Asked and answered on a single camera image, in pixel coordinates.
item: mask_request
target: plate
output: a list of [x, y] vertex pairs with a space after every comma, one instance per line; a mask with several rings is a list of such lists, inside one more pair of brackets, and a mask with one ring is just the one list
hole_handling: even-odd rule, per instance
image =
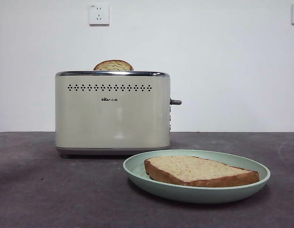
[[[197, 156], [231, 166], [258, 171], [260, 181], [236, 187], [209, 188], [182, 186], [152, 180], [146, 174], [144, 160], [170, 155]], [[140, 153], [126, 159], [123, 162], [123, 168], [128, 173], [130, 180], [146, 192], [169, 200], [188, 203], [227, 203], [241, 200], [261, 190], [270, 177], [270, 171], [266, 166], [251, 159], [227, 153], [200, 150], [162, 150]]]

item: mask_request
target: toast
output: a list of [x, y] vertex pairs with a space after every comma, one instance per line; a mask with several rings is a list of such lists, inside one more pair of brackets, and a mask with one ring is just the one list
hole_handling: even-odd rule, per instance
[[131, 66], [129, 63], [123, 61], [123, 60], [107, 60], [104, 62], [101, 62], [100, 64], [97, 64], [93, 70], [103, 70], [103, 71], [133, 71], [133, 66]]
[[194, 156], [161, 156], [144, 161], [154, 180], [195, 187], [234, 187], [259, 181], [257, 171]]

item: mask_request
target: cream toaster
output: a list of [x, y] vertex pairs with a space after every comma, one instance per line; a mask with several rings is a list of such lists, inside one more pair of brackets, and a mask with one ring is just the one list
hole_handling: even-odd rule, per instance
[[66, 71], [55, 77], [56, 148], [62, 156], [132, 155], [170, 145], [170, 76]]

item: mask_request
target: bread slice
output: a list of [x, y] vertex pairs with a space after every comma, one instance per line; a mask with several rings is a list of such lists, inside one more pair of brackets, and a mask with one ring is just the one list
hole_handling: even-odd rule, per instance
[[133, 67], [123, 61], [123, 60], [117, 60], [117, 59], [112, 59], [112, 60], [107, 60], [104, 62], [101, 62], [100, 64], [97, 64], [94, 67], [94, 70], [103, 70], [103, 71], [124, 71], [124, 70], [133, 70]]
[[233, 187], [259, 181], [257, 171], [194, 156], [162, 156], [144, 161], [146, 173], [160, 182], [196, 187]]

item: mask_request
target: wall socket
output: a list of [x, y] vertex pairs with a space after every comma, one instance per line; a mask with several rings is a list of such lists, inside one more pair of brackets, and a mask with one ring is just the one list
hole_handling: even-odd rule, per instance
[[90, 25], [109, 25], [109, 5], [90, 5], [89, 6]]

